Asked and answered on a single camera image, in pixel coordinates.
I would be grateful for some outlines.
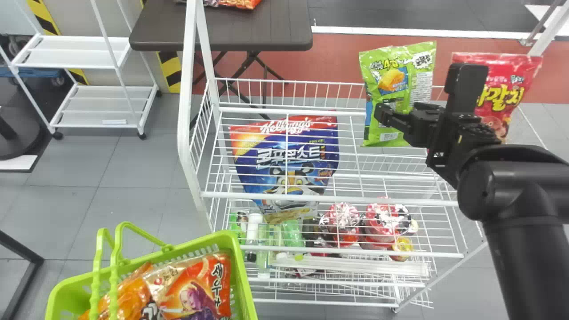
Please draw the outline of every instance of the plastic basket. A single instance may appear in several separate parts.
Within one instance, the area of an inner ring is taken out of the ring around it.
[[[122,234],[124,228],[141,235],[147,240],[160,246],[161,251],[150,255],[127,260],[122,257]],[[111,247],[110,266],[101,269],[101,259],[104,243]],[[135,271],[146,261],[161,265],[174,260],[215,252],[219,249],[229,249],[232,253],[231,271],[231,310],[232,319],[256,320],[257,313],[253,304],[253,296],[247,279],[245,264],[235,234],[231,231],[219,231],[179,245],[169,245],[129,222],[123,222],[115,229],[115,241],[106,228],[97,232],[97,250],[93,261],[93,271],[66,279],[57,284],[50,293],[47,303],[46,320],[77,319],[85,310],[95,308],[98,300],[106,293],[111,296],[111,317],[117,319],[117,286],[121,279]],[[96,311],[90,319],[96,318]]]

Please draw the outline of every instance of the white floor strip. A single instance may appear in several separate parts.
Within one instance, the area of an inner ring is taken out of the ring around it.
[[[0,161],[0,171],[2,170],[29,170],[34,165],[37,155],[21,155],[18,158]]]
[[[522,39],[529,32],[469,31],[469,30],[435,30],[404,28],[363,28],[363,27],[327,27],[312,26],[313,33],[322,34],[367,34],[367,35],[400,35],[400,36],[436,36],[442,38],[475,38],[475,39]]]
[[[545,11],[547,11],[549,6],[526,5],[526,8],[528,10],[530,10],[531,14],[533,14],[538,20],[541,20],[543,15],[545,15]],[[559,12],[559,7],[555,8],[555,11],[553,11],[553,13],[549,17],[549,19],[547,19],[547,21],[545,21],[544,25],[546,28],[549,26],[549,23],[551,22],[553,17],[555,15],[557,15],[558,12]],[[569,36],[569,21],[567,23],[565,23],[565,25],[561,28],[561,30],[559,30],[559,32],[557,32],[557,35]]]

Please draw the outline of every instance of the basket handle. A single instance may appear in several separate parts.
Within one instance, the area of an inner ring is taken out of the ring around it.
[[[91,297],[89,303],[91,305],[89,311],[89,320],[96,320],[98,318],[98,300],[99,300],[99,288],[101,285],[101,277],[99,271],[101,270],[101,260],[103,257],[103,247],[105,242],[109,245],[111,250],[114,250],[115,245],[113,237],[111,237],[110,232],[107,228],[100,228],[97,231],[97,241],[95,258],[93,259],[93,282],[91,282]]]
[[[151,241],[152,243],[160,246],[160,249],[164,253],[174,249],[174,246],[172,246],[171,244],[166,244],[164,241],[159,240],[155,236],[153,236],[150,233],[140,229],[139,227],[137,227],[136,225],[134,225],[128,221],[120,223],[115,228],[115,230],[114,230],[114,245],[115,246],[113,248],[113,253],[111,253],[111,256],[110,256],[111,272],[110,272],[110,279],[109,279],[109,281],[110,281],[110,290],[109,290],[110,318],[109,318],[109,320],[117,320],[117,314],[118,314],[118,282],[119,282],[118,267],[119,267],[119,265],[125,265],[125,264],[129,263],[128,259],[123,258],[122,253],[121,253],[122,252],[122,231],[125,228],[132,230],[134,233],[137,233],[138,235],[142,236],[143,238],[145,238],[145,239]],[[96,320],[96,319],[91,318],[90,314],[89,314],[89,320]]]

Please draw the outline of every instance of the tabletop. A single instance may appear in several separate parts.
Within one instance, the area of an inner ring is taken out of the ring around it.
[[[263,0],[254,10],[206,7],[214,51],[306,51],[312,47],[307,0]],[[185,5],[147,0],[130,34],[137,51],[182,51]]]

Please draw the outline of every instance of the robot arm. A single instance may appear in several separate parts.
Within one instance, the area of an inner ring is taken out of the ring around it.
[[[446,108],[409,114],[379,105],[374,117],[428,148],[427,166],[457,190],[461,211],[483,225],[510,319],[569,319],[569,164],[544,148],[502,145],[474,115],[488,68],[450,66]]]

